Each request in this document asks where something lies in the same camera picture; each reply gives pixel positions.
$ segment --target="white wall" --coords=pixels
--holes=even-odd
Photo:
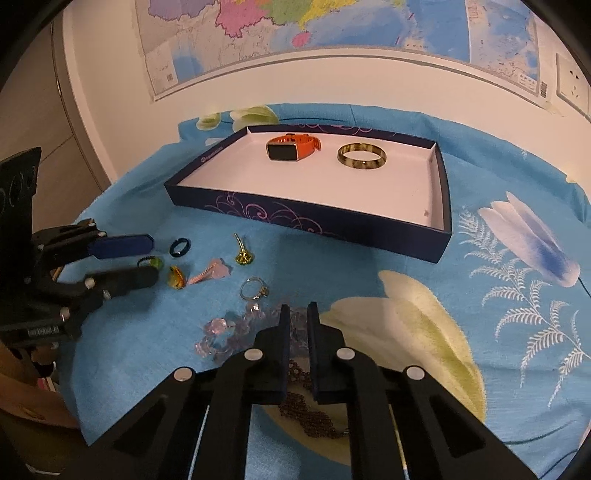
[[[591,194],[587,161],[591,123],[554,94],[556,52],[570,55],[541,23],[538,36],[542,79],[551,93],[551,104],[545,108],[449,70],[384,58],[343,57],[258,66],[154,102],[134,28],[134,0],[74,0],[64,13],[64,46],[74,95],[112,180],[163,144],[178,141],[177,125],[189,118],[270,103],[355,103],[420,111],[490,133],[544,158]],[[454,62],[438,62],[458,68]]]

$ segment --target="white wall socket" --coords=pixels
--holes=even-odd
[[[556,54],[558,71],[557,94],[562,100],[574,106],[587,116],[589,112],[590,87],[579,66]]]

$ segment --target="brown beaded necklace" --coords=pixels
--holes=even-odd
[[[304,372],[293,360],[290,360],[288,383],[300,384],[306,390],[312,390],[310,372]],[[348,435],[347,430],[336,430],[330,417],[323,411],[310,411],[303,395],[288,392],[285,400],[279,405],[279,412],[283,417],[297,420],[308,437],[340,439]]]

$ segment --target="orange watch strap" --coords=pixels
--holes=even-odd
[[[314,150],[320,150],[321,147],[320,140],[308,134],[286,134],[282,137],[275,137],[269,140],[269,143],[272,142],[295,143],[298,160],[312,155]]]

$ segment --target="silver ring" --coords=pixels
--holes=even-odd
[[[261,288],[259,288],[258,293],[256,295],[254,295],[253,297],[247,297],[246,295],[244,295],[244,287],[246,287],[251,281],[260,283]],[[246,301],[258,300],[261,297],[266,297],[267,295],[269,295],[269,287],[267,287],[267,284],[265,282],[263,282],[263,280],[259,277],[247,278],[244,281],[244,283],[242,284],[242,287],[240,287],[240,298],[242,300],[246,300]]]

